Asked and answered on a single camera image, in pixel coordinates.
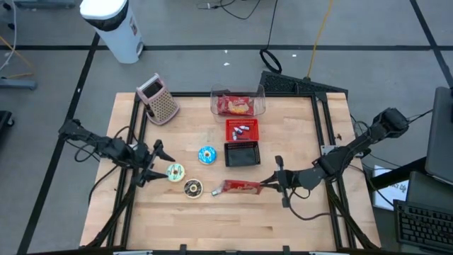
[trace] box grater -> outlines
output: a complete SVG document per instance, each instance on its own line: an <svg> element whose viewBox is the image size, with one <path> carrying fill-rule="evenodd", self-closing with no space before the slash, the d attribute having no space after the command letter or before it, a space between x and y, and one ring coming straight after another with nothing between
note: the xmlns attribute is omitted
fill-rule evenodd
<svg viewBox="0 0 453 255"><path fill-rule="evenodd" d="M138 87L137 94L144 104L148 119L154 124L167 123L179 111L179 105L158 74Z"/></svg>

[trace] gray floor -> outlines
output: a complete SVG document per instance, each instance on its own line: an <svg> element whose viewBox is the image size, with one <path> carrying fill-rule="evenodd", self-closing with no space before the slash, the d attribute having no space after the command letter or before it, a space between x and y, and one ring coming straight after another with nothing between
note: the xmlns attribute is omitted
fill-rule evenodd
<svg viewBox="0 0 453 255"><path fill-rule="evenodd" d="M134 0L131 5L147 45L266 44L274 1L262 0L247 21L236 20L220 9L197 10L195 4L199 2ZM230 7L246 15L254 3L238 1ZM418 3L437 43L453 45L453 2ZM271 44L312 44L327 5L327 0L280 1ZM12 42L13 33L3 25L0 35ZM18 13L19 45L90 45L93 36L78 8ZM343 0L335 1L321 44L428 45L428 41L409 1ZM35 64L33 78L39 88L0 90L0 109L12 111L16 118L0 153L0 254L17 251L88 51L21 53ZM283 65L283 74L305 76L310 51L273 53ZM453 64L453 52L442 54L447 64ZM97 51L76 118L88 129L105 133L115 94L134 91L154 72L172 91L209 91L213 84L255 86L264 69L257 50L146 51L132 65L119 64L107 50ZM24 63L14 57L1 76L24 71ZM351 113L368 123L387 107L397 107L407 116L422 113L432 107L435 88L448 86L431 51L318 51L311 78L349 89ZM403 137L373 146L374 154L396 164L422 157L429 126L429 117L420 119ZM79 245L97 163L78 164L74 153L71 147L64 148L29 251L74 249ZM373 159L365 162L389 166ZM382 210L375 210L375 214L383 246L396 249L392 214Z"/></svg>

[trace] black mesh basket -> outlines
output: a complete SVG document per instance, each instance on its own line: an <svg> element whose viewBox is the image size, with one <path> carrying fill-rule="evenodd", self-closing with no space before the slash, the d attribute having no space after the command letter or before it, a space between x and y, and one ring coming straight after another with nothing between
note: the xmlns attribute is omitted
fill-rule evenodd
<svg viewBox="0 0 453 255"><path fill-rule="evenodd" d="M261 164L258 142L232 142L225 146L226 166L254 166Z"/></svg>

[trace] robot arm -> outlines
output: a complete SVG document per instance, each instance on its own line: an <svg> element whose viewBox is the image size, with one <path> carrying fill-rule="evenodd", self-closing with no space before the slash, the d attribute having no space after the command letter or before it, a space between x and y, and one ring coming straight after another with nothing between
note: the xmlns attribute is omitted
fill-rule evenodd
<svg viewBox="0 0 453 255"><path fill-rule="evenodd" d="M314 167L299 171L283 170L283 158L276 156L277 171L261 182L261 186L274 188L282 192L284 200L287 200L286 189L302 187L313 190L321 180L331 181L343 174L345 168L354 156L363 152L385 138L397 138L402 136L408 129L408 121L395 108L388 108L373 119L373 124L362 135L346 146L337 147L325 156L319 157L313 162Z"/></svg>
<svg viewBox="0 0 453 255"><path fill-rule="evenodd" d="M82 127L79 120L68 120L58 130L63 140L83 141L93 147L94 153L100 157L111 159L118 166L127 169L137 167L143 169L137 177L136 184L139 187L148 181L167 178L167 175L152 171L156 157L162 160L174 162L175 159L164 152L164 145L157 140L153 146L153 152L149 153L148 146L138 142L134 147L129 146L121 138L100 137Z"/></svg>

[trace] red snack bag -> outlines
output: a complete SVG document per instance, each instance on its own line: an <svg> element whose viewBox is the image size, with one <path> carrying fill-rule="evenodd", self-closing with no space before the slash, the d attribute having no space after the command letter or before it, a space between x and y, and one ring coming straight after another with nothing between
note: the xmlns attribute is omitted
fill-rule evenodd
<svg viewBox="0 0 453 255"><path fill-rule="evenodd" d="M217 112L220 115L253 116L253 99L250 96L219 96Z"/></svg>
<svg viewBox="0 0 453 255"><path fill-rule="evenodd" d="M212 192L212 195L216 196L223 192L259 195L262 189L263 187L261 187L261 184L257 182L225 180L219 188Z"/></svg>

